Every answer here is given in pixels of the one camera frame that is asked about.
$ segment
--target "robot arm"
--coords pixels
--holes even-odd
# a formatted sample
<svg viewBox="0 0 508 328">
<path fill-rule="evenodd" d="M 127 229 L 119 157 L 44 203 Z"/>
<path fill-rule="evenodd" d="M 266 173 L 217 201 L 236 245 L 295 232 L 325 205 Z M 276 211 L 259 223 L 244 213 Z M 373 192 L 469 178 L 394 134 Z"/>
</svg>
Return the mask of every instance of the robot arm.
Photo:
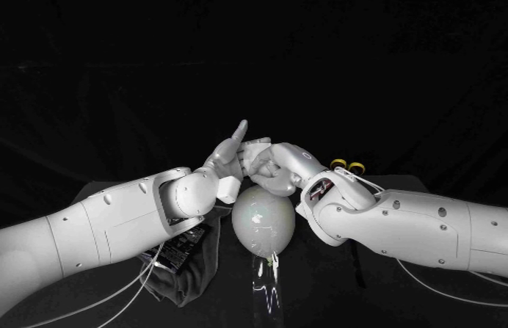
<svg viewBox="0 0 508 328">
<path fill-rule="evenodd" d="M 137 256 L 204 221 L 240 181 L 187 167 L 93 194 L 62 211 L 0 229 L 0 316 L 62 278 Z M 172 225 L 171 219 L 187 218 Z"/>
<path fill-rule="evenodd" d="M 353 238 L 376 253 L 422 266 L 508 277 L 507 208 L 422 192 L 373 195 L 335 168 L 309 181 L 296 211 L 332 246 Z"/>
</svg>

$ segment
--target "black background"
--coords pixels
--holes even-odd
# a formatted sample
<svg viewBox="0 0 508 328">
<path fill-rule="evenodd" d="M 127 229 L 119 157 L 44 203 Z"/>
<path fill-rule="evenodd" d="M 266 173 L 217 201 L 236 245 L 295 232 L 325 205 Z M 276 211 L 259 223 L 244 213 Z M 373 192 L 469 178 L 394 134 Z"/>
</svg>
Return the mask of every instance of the black background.
<svg viewBox="0 0 508 328">
<path fill-rule="evenodd" d="M 249 119 L 507 205 L 507 0 L 2 0 L 3 226 L 198 168 Z"/>
</svg>

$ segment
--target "inflated balloon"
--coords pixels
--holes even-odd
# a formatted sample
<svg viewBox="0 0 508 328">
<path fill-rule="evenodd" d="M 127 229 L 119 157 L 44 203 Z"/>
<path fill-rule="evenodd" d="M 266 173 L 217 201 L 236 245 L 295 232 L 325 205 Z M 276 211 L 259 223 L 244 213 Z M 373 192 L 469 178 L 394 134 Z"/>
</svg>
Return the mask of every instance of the inflated balloon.
<svg viewBox="0 0 508 328">
<path fill-rule="evenodd" d="M 233 229 L 247 250 L 263 258 L 280 254 L 295 233 L 295 207 L 289 197 L 262 186 L 250 187 L 233 207 Z"/>
</svg>

